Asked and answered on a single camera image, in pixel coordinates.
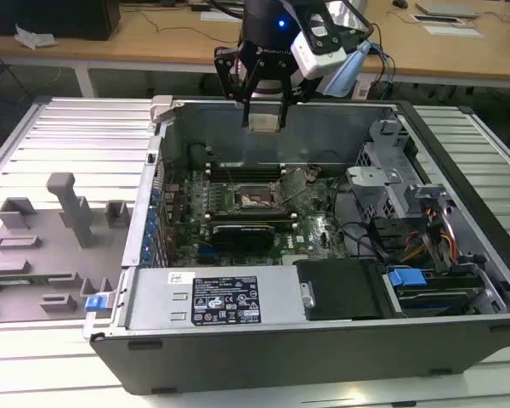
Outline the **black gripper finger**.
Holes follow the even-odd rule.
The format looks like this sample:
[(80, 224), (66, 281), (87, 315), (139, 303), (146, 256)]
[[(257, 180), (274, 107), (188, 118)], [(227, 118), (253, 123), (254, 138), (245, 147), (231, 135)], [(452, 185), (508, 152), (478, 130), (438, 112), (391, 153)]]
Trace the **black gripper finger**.
[(286, 63), (280, 63), (280, 84), (282, 89), (279, 126), (286, 125), (286, 116), (289, 107), (309, 100), (310, 80), (304, 78), (296, 87), (292, 86), (291, 67)]
[(224, 97), (243, 104), (242, 126), (247, 127), (252, 95), (262, 79), (263, 58), (249, 46), (217, 47), (214, 65)]

